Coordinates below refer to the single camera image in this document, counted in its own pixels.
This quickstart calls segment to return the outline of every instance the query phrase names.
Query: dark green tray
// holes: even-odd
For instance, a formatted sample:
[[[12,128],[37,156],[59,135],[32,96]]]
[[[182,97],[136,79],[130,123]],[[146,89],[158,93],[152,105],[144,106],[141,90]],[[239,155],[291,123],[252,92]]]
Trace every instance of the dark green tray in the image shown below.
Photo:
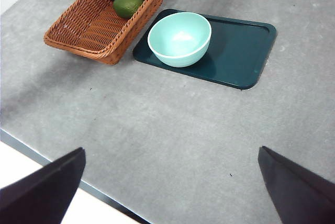
[[[133,50],[137,61],[238,89],[249,89],[257,83],[276,37],[274,26],[203,15],[212,27],[206,54],[191,66],[175,68],[158,60],[150,50],[147,38],[157,21],[177,12],[183,11],[165,9],[157,15]]]

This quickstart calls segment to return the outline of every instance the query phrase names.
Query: table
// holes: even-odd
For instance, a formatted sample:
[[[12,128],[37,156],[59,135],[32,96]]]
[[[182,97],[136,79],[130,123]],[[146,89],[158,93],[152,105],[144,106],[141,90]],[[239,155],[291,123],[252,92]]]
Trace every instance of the table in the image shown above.
[[[262,76],[240,91],[43,44],[75,0],[19,0],[1,16],[1,128],[55,159],[82,146],[83,180],[151,223],[279,223],[257,163],[266,145],[335,182],[335,0],[164,0],[273,24]]]

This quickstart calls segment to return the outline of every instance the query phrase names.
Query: brown wicker basket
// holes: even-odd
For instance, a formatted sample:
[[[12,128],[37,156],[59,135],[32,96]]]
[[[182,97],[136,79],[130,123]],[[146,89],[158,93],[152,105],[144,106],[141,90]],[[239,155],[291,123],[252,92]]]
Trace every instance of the brown wicker basket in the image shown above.
[[[44,42],[96,61],[116,64],[163,0],[144,0],[129,19],[109,0],[76,0],[49,28]]]

